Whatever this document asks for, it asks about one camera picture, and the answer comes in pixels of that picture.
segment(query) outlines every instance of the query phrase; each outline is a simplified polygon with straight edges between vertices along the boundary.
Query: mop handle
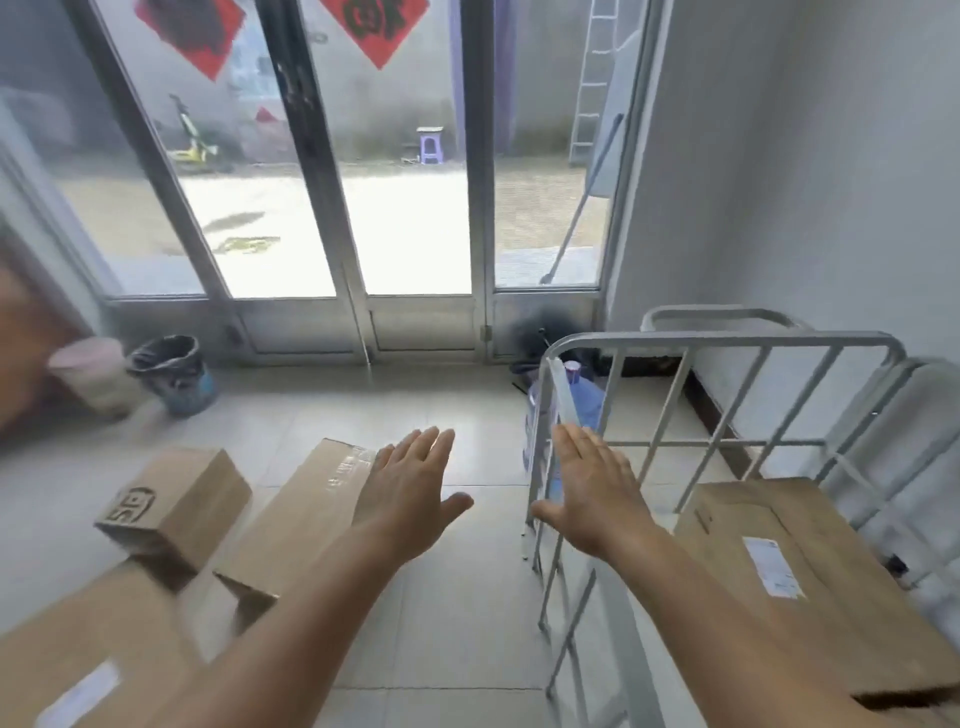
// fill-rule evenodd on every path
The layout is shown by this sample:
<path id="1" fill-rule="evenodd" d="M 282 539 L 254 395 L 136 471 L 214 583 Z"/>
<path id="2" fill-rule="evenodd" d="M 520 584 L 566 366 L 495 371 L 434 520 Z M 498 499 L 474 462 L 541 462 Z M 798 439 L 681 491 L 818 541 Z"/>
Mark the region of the mop handle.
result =
<path id="1" fill-rule="evenodd" d="M 570 245 L 570 240 L 573 238 L 573 231 L 576 230 L 577 223 L 580 221 L 580 214 L 584 211 L 584 206 L 587 204 L 587 197 L 590 196 L 590 190 L 593 189 L 593 183 L 596 182 L 596 179 L 600 174 L 600 167 L 603 166 L 604 159 L 607 158 L 607 152 L 610 151 L 610 148 L 613 145 L 613 137 L 616 135 L 616 131 L 620 128 L 620 122 L 622 121 L 623 113 L 618 113 L 613 118 L 613 124 L 610 127 L 610 133 L 607 134 L 607 141 L 604 142 L 603 149 L 600 150 L 600 156 L 597 157 L 597 163 L 593 165 L 593 171 L 590 172 L 590 176 L 587 179 L 587 186 L 584 188 L 584 194 L 580 196 L 580 202 L 577 203 L 577 209 L 573 213 L 573 220 L 570 221 L 570 227 L 566 230 L 564 242 L 561 243 L 560 249 L 557 251 L 557 257 L 553 259 L 553 265 L 550 266 L 550 272 L 540 279 L 540 285 L 552 283 L 553 277 L 557 275 L 557 269 L 560 268 L 560 261 L 563 259 L 564 253 L 566 253 L 566 249 Z"/>

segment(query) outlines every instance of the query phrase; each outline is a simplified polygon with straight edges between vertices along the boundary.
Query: yellow scooter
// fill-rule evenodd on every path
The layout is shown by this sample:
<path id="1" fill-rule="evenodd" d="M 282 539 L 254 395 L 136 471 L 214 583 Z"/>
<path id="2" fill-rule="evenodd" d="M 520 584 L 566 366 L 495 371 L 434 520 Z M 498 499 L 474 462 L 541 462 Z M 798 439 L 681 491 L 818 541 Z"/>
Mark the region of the yellow scooter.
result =
<path id="1" fill-rule="evenodd" d="M 220 159 L 220 147 L 216 144 L 207 144 L 197 129 L 197 125 L 190 118 L 190 112 L 186 104 L 176 94 L 170 94 L 170 98 L 177 105 L 177 116 L 180 118 L 180 126 L 190 140 L 190 146 L 187 149 L 168 149 L 167 155 L 173 162 L 183 169 L 183 171 L 228 171 L 229 165 L 224 165 Z"/>

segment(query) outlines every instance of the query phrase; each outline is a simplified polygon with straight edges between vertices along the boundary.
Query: purple plastic stool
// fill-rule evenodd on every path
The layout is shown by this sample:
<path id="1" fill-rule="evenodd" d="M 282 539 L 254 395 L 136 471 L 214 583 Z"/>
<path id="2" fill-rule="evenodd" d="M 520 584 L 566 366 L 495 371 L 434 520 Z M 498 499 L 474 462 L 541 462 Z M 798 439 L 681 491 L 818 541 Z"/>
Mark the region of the purple plastic stool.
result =
<path id="1" fill-rule="evenodd" d="M 417 127 L 420 135 L 420 164 L 443 164 L 444 146 L 440 143 L 443 127 Z"/>

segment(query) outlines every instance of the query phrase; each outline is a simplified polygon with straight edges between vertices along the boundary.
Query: metal cart railing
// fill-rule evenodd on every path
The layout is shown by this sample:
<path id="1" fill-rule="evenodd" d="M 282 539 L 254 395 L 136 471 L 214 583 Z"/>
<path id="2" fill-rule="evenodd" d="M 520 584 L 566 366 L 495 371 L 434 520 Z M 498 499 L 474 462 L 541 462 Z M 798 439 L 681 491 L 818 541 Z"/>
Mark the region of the metal cart railing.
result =
<path id="1" fill-rule="evenodd" d="M 682 321 L 707 321 L 710 330 L 661 330 L 663 322 L 674 325 Z M 762 333 L 743 330 L 723 330 L 722 327 L 742 326 L 763 322 L 767 327 L 775 325 L 775 330 Z M 732 348 L 756 350 L 747 372 L 736 390 L 730 405 L 707 439 L 677 439 L 666 436 L 667 428 L 677 410 L 684 383 L 694 366 L 698 354 L 704 349 Z M 865 475 L 848 457 L 848 452 L 870 427 L 875 418 L 887 407 L 911 377 L 924 367 L 941 367 L 952 373 L 958 372 L 947 362 L 912 359 L 906 356 L 903 345 L 895 337 L 870 331 L 817 331 L 801 321 L 777 311 L 747 308 L 737 305 L 687 305 L 664 306 L 651 310 L 643 319 L 641 331 L 636 332 L 599 332 L 567 336 L 551 346 L 540 363 L 540 382 L 538 390 L 535 424 L 534 449 L 530 465 L 530 491 L 526 514 L 526 524 L 534 529 L 535 541 L 532 550 L 532 565 L 536 573 L 543 578 L 543 600 L 540 607 L 539 625 L 547 629 L 547 603 L 555 579 L 561 569 L 561 553 L 564 540 L 557 536 L 556 544 L 546 571 L 540 556 L 545 526 L 534 523 L 530 516 L 529 504 L 547 492 L 548 484 L 557 472 L 557 458 L 550 441 L 551 425 L 560 423 L 578 424 L 576 407 L 566 379 L 561 355 L 574 349 L 600 349 L 612 354 L 612 367 L 607 380 L 603 406 L 600 413 L 597 432 L 603 435 L 610 417 L 617 385 L 620 382 L 623 365 L 630 355 L 664 355 L 674 353 L 681 357 L 677 373 L 666 396 L 653 435 L 647 440 L 609 441 L 614 447 L 647 448 L 646 455 L 637 474 L 638 487 L 644 480 L 659 448 L 701 447 L 704 455 L 693 476 L 689 479 L 683 495 L 676 506 L 679 513 L 699 482 L 705 468 L 720 448 L 759 448 L 744 479 L 755 477 L 774 449 L 778 448 L 816 448 L 820 453 L 819 466 L 812 472 L 820 482 L 837 466 L 871 499 L 873 508 L 865 518 L 855 522 L 854 527 L 862 526 L 869 519 L 885 518 L 923 555 L 924 565 L 918 570 L 916 583 L 932 573 L 937 574 L 943 583 L 957 596 L 960 596 L 960 580 L 948 569 L 950 561 L 960 557 L 957 553 L 941 554 L 931 546 L 924 535 L 907 519 L 901 510 L 891 502 L 896 494 L 903 491 L 914 479 L 923 473 L 940 455 L 960 440 L 960 421 L 948 427 L 942 435 L 936 437 L 929 446 L 895 476 L 886 487 L 879 487 Z M 780 423 L 773 433 L 762 439 L 724 437 L 732 418 L 743 403 L 751 387 L 756 382 L 770 355 L 777 350 L 819 349 L 824 350 L 818 363 L 813 367 L 797 397 L 787 407 Z M 797 420 L 804 405 L 810 400 L 818 386 L 827 376 L 838 357 L 847 350 L 880 349 L 884 351 L 883 360 L 869 376 L 859 392 L 853 397 L 844 414 L 831 431 L 824 437 L 790 438 L 787 431 Z M 660 703 L 654 687 L 653 675 L 647 664 L 643 642 L 636 628 L 634 607 L 626 587 L 616 573 L 598 559 L 590 559 L 580 583 L 573 590 L 570 613 L 567 622 L 560 630 L 559 643 L 553 658 L 553 666 L 547 680 L 547 694 L 555 689 L 557 676 L 564 658 L 575 653 L 575 632 L 591 595 L 598 591 L 601 595 L 601 608 L 610 631 L 610 653 L 615 662 L 624 690 L 612 698 L 595 716 L 588 720 L 590 728 L 613 728 L 626 722 L 632 728 L 640 726 L 662 726 L 663 718 Z M 581 715 L 586 709 L 581 706 Z"/>

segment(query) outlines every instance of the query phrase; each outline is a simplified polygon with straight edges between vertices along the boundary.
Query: packing tape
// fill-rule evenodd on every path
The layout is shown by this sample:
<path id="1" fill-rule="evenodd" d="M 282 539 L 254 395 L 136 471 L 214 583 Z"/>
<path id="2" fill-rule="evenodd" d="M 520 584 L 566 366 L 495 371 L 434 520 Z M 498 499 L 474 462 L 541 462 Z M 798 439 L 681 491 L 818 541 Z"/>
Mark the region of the packing tape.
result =
<path id="1" fill-rule="evenodd" d="M 333 474 L 327 479 L 326 487 L 330 490 L 339 488 L 347 482 L 353 471 L 361 464 L 372 465 L 375 456 L 376 450 L 356 446 L 350 448 L 349 454 L 340 461 L 340 464 L 333 470 Z"/>

